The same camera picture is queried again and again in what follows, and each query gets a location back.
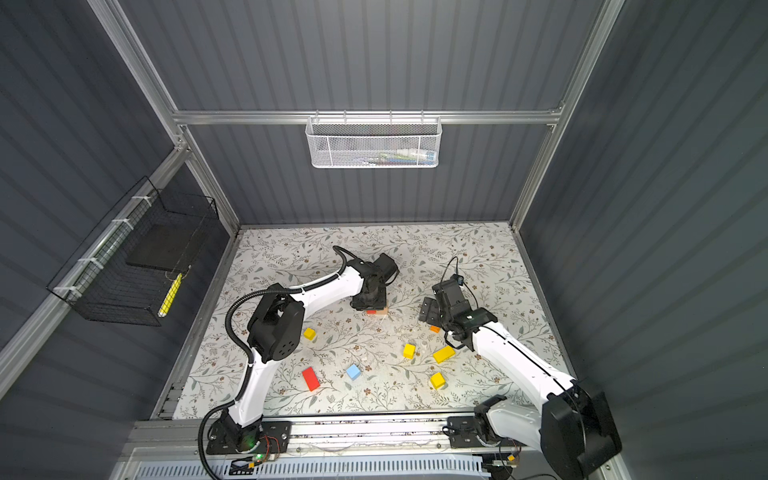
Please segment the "yellow rectangular block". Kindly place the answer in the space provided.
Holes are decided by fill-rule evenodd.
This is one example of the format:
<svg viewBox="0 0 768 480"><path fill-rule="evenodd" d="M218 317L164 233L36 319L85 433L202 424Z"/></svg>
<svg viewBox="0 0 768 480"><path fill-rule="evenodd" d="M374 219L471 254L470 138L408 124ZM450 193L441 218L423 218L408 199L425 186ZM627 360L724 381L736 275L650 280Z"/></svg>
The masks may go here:
<svg viewBox="0 0 768 480"><path fill-rule="evenodd" d="M437 364L442 364L448 359L451 359L452 357L454 357L455 354L456 354L456 350L453 347L444 346L433 353L433 359Z"/></svg>

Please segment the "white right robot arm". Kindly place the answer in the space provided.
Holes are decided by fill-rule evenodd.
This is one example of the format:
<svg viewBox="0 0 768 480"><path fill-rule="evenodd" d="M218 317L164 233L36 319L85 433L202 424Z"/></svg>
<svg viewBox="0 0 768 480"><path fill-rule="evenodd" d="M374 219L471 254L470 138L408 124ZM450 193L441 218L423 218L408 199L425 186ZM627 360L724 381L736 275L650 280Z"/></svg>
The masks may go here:
<svg viewBox="0 0 768 480"><path fill-rule="evenodd" d="M526 446L562 479L585 479L619 454L622 441L605 394L549 365L485 308L425 298L420 321L441 327L509 377L530 404L495 395L445 427L454 448Z"/></svg>

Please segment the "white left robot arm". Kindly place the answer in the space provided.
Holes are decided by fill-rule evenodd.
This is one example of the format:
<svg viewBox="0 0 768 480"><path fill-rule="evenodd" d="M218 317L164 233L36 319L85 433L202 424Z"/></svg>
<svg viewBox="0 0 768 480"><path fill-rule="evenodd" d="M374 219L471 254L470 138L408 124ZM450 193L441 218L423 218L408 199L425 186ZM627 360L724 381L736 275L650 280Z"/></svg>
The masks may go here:
<svg viewBox="0 0 768 480"><path fill-rule="evenodd" d="M268 438L262 428L267 391L281 362L299 346L304 320L347 297L358 311L384 309L387 286L398 274L396 266L355 261L314 282L293 287L274 284L236 300L225 316L225 330L246 353L246 366L235 397L209 412L218 412L220 417L210 428L201 423L198 435L207 436L208 445L199 440L198 448L206 453L217 449L243 454L259 450ZM234 332L232 318L255 298L260 301L248 323L247 339L242 340Z"/></svg>

